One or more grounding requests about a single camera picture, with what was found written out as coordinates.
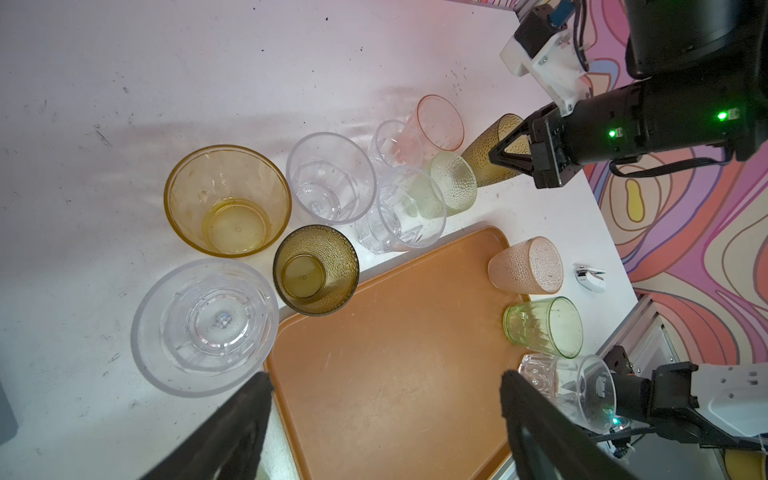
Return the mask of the pink textured cup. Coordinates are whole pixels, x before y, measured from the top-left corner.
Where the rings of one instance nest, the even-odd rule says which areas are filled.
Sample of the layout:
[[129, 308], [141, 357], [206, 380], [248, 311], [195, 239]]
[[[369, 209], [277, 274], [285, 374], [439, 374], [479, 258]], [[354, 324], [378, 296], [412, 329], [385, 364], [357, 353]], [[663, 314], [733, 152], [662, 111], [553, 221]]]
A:
[[487, 272], [497, 289], [519, 294], [555, 294], [564, 282], [559, 251], [543, 236], [499, 252], [489, 261]]

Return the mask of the brown textured cup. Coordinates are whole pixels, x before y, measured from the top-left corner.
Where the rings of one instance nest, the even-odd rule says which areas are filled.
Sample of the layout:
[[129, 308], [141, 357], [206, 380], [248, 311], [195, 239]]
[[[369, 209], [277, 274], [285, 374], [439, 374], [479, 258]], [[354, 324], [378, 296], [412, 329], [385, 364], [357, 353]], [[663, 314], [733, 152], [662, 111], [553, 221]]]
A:
[[489, 152], [516, 127], [523, 119], [513, 113], [500, 117], [478, 136], [461, 154], [474, 172], [479, 188], [500, 183], [520, 175], [520, 172], [492, 164]]

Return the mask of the small clear glass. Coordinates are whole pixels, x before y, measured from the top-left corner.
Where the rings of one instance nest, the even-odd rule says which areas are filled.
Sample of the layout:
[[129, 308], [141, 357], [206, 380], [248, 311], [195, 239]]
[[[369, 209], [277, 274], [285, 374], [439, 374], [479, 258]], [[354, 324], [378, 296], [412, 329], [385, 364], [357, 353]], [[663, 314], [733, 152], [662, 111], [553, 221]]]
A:
[[409, 166], [421, 168], [423, 147], [417, 132], [399, 120], [386, 120], [374, 132], [368, 156], [378, 176], [391, 169]]

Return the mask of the yellow amber glass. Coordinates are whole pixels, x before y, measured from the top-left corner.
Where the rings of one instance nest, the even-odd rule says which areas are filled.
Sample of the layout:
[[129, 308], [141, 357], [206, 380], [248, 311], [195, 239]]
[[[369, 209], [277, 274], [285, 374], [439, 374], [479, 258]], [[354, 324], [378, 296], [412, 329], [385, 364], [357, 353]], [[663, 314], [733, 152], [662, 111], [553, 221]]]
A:
[[283, 234], [292, 213], [281, 170], [264, 155], [230, 144], [184, 157], [166, 181], [163, 203], [185, 243], [220, 258], [265, 250]]

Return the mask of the green ribbed glass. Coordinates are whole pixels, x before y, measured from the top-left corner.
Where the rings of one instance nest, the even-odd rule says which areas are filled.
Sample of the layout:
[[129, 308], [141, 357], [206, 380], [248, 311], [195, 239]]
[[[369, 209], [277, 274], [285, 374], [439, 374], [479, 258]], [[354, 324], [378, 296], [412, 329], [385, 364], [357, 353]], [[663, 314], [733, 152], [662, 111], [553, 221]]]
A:
[[510, 342], [538, 353], [573, 359], [583, 348], [581, 316], [563, 296], [508, 307], [502, 328]]

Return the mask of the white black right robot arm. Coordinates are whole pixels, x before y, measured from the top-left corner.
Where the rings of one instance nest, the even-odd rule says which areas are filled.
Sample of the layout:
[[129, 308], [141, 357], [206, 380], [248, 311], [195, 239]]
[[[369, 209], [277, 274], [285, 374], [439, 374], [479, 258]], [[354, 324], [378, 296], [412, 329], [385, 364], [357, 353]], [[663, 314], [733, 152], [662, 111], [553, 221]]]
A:
[[625, 63], [632, 83], [592, 95], [584, 45], [588, 7], [530, 8], [511, 39], [520, 67], [550, 103], [490, 149], [491, 164], [565, 185], [606, 163], [627, 179], [709, 167], [694, 157], [647, 170], [639, 159], [696, 146], [745, 162], [767, 139], [767, 5], [763, 1], [629, 1]]

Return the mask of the white clip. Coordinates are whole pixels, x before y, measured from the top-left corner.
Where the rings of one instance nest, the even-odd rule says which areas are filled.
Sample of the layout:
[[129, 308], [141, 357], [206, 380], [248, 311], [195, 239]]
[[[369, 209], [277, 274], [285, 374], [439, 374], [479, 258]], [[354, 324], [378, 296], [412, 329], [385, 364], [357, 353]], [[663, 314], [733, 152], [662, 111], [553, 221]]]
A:
[[607, 272], [604, 269], [575, 264], [574, 274], [579, 284], [584, 288], [594, 293], [605, 292]]

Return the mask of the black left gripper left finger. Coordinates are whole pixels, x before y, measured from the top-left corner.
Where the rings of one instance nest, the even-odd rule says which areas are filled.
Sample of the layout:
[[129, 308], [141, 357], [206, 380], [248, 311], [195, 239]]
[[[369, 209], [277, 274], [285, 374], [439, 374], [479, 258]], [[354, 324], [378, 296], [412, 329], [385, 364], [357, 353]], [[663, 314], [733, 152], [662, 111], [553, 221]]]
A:
[[255, 479], [261, 463], [274, 391], [258, 372], [146, 479]]

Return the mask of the clear faceted glass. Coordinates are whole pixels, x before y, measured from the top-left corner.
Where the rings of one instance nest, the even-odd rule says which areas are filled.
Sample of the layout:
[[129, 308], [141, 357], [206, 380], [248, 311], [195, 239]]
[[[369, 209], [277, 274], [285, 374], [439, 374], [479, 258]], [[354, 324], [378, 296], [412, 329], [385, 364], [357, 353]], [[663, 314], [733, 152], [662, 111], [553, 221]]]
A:
[[375, 254], [426, 249], [442, 236], [444, 197], [423, 170], [398, 167], [379, 179], [368, 213], [355, 223], [358, 242]]
[[518, 372], [574, 424], [596, 434], [614, 426], [616, 389], [600, 357], [532, 353], [522, 358]]

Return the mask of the pale green textured cup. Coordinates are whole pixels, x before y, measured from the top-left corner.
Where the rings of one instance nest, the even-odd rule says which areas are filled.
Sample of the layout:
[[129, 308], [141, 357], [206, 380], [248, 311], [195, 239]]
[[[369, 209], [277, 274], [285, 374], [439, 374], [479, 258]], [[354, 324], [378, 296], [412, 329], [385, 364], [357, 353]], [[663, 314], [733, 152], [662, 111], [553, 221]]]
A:
[[447, 216], [456, 215], [474, 205], [477, 180], [470, 165], [458, 154], [436, 154], [427, 164], [426, 174], [431, 180], [418, 176], [409, 189], [418, 213], [425, 218], [436, 219], [442, 211]]

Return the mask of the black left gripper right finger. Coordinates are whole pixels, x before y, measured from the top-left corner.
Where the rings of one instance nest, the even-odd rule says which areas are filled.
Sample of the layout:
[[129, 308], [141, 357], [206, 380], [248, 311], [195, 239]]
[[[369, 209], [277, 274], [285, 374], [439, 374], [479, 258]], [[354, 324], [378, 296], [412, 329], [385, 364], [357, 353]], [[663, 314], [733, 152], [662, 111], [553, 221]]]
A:
[[504, 372], [502, 416], [520, 479], [632, 479], [522, 375]]

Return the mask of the clear glass back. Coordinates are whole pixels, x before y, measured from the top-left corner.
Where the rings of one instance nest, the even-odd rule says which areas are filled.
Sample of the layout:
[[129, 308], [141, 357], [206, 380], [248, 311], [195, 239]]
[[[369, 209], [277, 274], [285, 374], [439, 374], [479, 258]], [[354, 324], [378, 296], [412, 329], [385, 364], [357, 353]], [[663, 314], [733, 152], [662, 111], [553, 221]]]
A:
[[367, 154], [351, 139], [317, 132], [300, 139], [286, 163], [298, 210], [317, 223], [353, 224], [371, 209], [377, 176]]

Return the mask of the clear wide glass left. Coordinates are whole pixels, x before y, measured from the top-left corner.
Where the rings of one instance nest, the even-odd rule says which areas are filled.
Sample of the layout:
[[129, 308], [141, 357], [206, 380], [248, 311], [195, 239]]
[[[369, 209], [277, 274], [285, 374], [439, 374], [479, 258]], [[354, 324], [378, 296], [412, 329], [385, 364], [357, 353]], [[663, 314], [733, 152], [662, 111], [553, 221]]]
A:
[[275, 290], [257, 270], [229, 259], [196, 260], [163, 276], [142, 299], [131, 351], [159, 390], [218, 395], [261, 369], [279, 321]]

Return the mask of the olive textured cup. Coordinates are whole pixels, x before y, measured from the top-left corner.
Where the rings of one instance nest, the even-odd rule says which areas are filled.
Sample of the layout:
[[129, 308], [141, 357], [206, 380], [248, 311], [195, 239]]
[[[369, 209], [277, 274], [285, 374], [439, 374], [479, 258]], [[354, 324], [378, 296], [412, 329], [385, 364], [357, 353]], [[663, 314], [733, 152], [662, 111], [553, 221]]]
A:
[[352, 243], [326, 225], [306, 225], [291, 232], [273, 261], [278, 295], [289, 308], [308, 316], [341, 309], [354, 295], [359, 277]]

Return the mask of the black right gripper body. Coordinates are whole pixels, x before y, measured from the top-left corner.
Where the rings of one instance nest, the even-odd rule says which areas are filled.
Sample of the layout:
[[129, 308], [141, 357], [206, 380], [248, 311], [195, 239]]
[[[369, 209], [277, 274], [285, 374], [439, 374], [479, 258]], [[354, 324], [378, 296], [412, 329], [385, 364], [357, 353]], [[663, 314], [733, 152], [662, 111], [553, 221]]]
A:
[[536, 188], [563, 187], [582, 167], [575, 164], [566, 151], [564, 123], [559, 108], [550, 103], [531, 114], [527, 120], [531, 176]]

